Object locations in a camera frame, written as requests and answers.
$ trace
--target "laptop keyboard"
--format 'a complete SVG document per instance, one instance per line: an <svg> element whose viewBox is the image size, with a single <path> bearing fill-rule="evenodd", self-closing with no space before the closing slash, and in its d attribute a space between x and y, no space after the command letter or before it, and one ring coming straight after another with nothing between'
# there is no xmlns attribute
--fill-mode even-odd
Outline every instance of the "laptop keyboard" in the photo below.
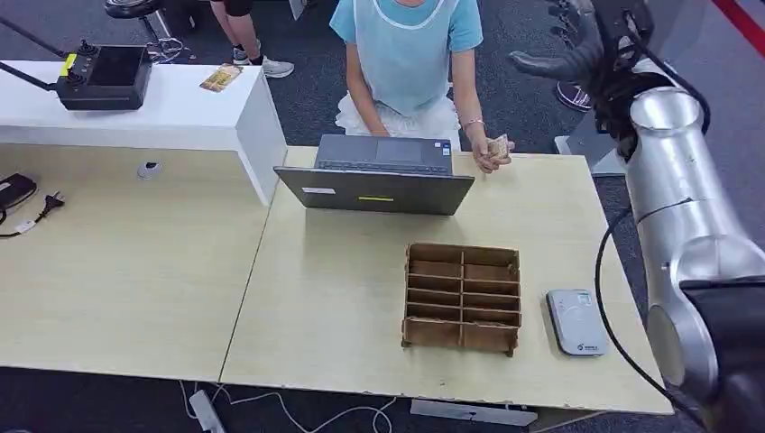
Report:
<svg viewBox="0 0 765 433"><path fill-rule="evenodd" d="M448 174L446 167L423 166L423 165L396 165L396 164L377 164L373 162L340 162L340 161L320 161L319 169L322 170L342 170L342 171L388 171L394 173L411 174Z"/></svg>

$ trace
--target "black adapter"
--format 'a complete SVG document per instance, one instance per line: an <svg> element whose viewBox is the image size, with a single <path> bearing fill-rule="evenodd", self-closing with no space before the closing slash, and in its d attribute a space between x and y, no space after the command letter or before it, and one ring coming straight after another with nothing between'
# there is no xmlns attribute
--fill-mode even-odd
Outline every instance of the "black adapter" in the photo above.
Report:
<svg viewBox="0 0 765 433"><path fill-rule="evenodd" d="M19 173L0 180L0 209L14 207L30 197L37 189L34 180Z"/></svg>

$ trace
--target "black shorts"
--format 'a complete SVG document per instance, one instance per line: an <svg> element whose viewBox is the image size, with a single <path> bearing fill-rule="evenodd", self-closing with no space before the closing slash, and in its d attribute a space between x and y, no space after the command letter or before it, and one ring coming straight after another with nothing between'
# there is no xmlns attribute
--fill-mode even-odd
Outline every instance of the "black shorts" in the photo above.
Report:
<svg viewBox="0 0 765 433"><path fill-rule="evenodd" d="M253 0L211 0L223 2L229 16L245 16L253 10Z"/></svg>

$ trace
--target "money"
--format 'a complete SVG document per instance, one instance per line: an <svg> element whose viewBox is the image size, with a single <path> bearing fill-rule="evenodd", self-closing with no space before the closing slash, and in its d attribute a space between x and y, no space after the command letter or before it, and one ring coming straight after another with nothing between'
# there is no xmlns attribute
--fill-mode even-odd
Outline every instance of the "money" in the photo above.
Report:
<svg viewBox="0 0 765 433"><path fill-rule="evenodd" d="M507 158L509 142L507 140L507 134L503 134L497 138L489 139L489 154L496 158Z"/></svg>
<svg viewBox="0 0 765 433"><path fill-rule="evenodd" d="M207 90L219 93L228 86L234 78L242 73L242 67L224 63L220 65L212 75L207 77L199 86Z"/></svg>

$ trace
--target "laptop lid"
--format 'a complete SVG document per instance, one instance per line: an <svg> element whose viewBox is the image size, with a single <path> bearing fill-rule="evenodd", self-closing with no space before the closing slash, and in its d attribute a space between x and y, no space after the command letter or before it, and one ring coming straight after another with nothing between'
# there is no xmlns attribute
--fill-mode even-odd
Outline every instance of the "laptop lid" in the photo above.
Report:
<svg viewBox="0 0 765 433"><path fill-rule="evenodd" d="M305 207L454 215L475 180L469 176L274 167Z"/></svg>

